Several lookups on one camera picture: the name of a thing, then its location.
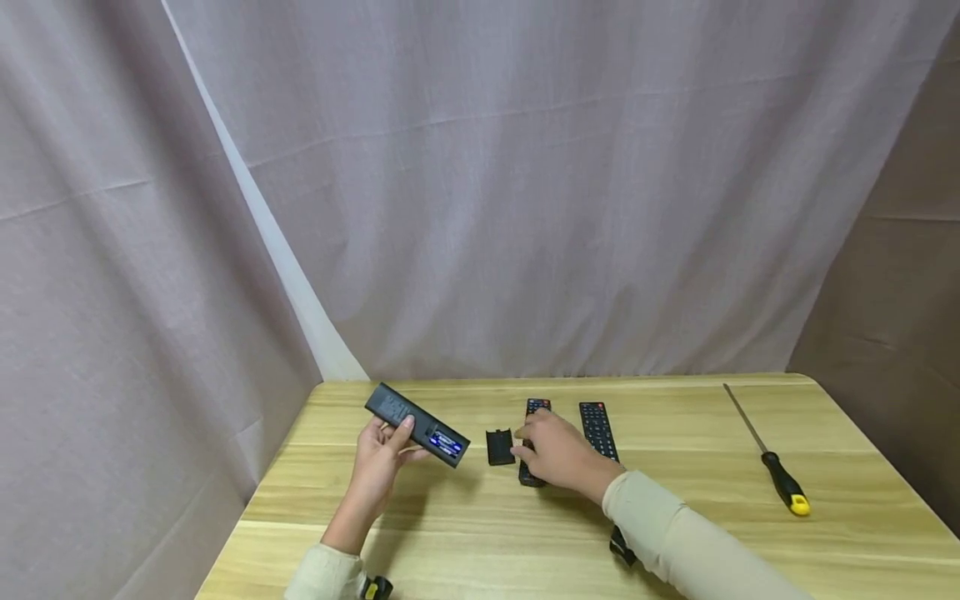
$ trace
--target screwdriver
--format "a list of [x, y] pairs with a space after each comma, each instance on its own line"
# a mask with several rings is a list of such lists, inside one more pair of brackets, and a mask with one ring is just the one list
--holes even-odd
[[733, 395], [730, 386], [725, 383], [723, 384], [723, 389], [727, 390], [727, 396], [733, 400], [733, 406], [735, 406], [737, 412], [740, 413], [740, 417], [743, 417], [743, 422], [747, 423], [747, 429], [750, 429], [750, 433], [753, 434], [756, 445], [760, 446], [760, 461], [767, 467], [767, 470], [770, 471], [770, 477], [774, 480], [774, 487], [777, 488], [777, 493], [780, 495], [780, 499], [783, 500], [783, 504], [786, 504], [790, 512], [796, 516], [809, 515], [810, 503], [806, 500], [806, 495], [804, 495], [804, 491], [801, 490], [800, 484], [797, 483], [797, 480], [791, 477], [790, 473], [786, 472], [786, 469], [780, 464], [780, 457], [777, 456], [777, 453], [768, 450], [766, 444], [764, 444], [760, 436], [756, 434], [754, 425], [750, 423], [747, 414], [740, 408], [740, 403], [736, 401], [736, 396]]

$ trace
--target screwdriver handle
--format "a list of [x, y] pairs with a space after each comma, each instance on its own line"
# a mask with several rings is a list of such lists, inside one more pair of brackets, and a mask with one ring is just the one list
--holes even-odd
[[804, 491], [800, 488], [797, 480], [786, 472], [783, 465], [780, 464], [780, 457], [776, 452], [764, 452], [760, 455], [760, 460], [770, 471], [770, 477], [774, 480], [774, 487], [783, 504], [790, 509], [790, 512], [796, 516], [807, 516], [810, 514], [810, 503], [806, 500]]

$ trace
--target screwdriver shaft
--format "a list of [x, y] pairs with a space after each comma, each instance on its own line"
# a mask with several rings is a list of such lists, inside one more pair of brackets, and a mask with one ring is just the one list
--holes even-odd
[[727, 396], [733, 400], [733, 406], [736, 407], [736, 412], [740, 413], [740, 417], [743, 418], [743, 422], [747, 423], [747, 429], [750, 429], [750, 433], [754, 436], [756, 440], [756, 445], [760, 446], [760, 451], [766, 453], [767, 446], [763, 443], [763, 440], [760, 439], [760, 436], [757, 434], [754, 429], [754, 424], [750, 422], [750, 419], [747, 417], [747, 414], [743, 412], [743, 408], [740, 407], [740, 403], [736, 401], [736, 396], [733, 395], [733, 391], [730, 389], [730, 386], [726, 383], [723, 384], [723, 389], [727, 390]]

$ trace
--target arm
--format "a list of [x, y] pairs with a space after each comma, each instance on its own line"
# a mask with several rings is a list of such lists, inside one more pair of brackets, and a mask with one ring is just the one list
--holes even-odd
[[357, 438], [353, 475], [344, 499], [326, 526], [320, 543], [303, 556], [284, 592], [285, 600], [353, 600], [359, 598], [367, 574], [360, 549], [373, 522], [383, 513], [400, 467], [430, 455], [410, 446], [414, 419], [397, 430], [374, 417]]
[[603, 506], [646, 569], [690, 600], [810, 600], [729, 533], [639, 471], [593, 450], [577, 429], [540, 409], [517, 436], [536, 451], [513, 452], [530, 472]]

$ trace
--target yellow and black handle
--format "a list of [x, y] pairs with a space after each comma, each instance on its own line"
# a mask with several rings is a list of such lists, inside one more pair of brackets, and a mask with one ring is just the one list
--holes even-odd
[[393, 591], [394, 585], [386, 577], [382, 575], [372, 579], [368, 577], [363, 589], [360, 590], [360, 600], [389, 600]]
[[790, 509], [790, 512], [796, 516], [807, 516], [810, 514], [810, 503], [806, 499], [804, 491], [800, 488], [797, 480], [786, 472], [783, 465], [780, 464], [780, 457], [776, 452], [764, 452], [760, 455], [760, 460], [770, 471], [770, 476], [774, 480], [774, 487], [783, 504]]

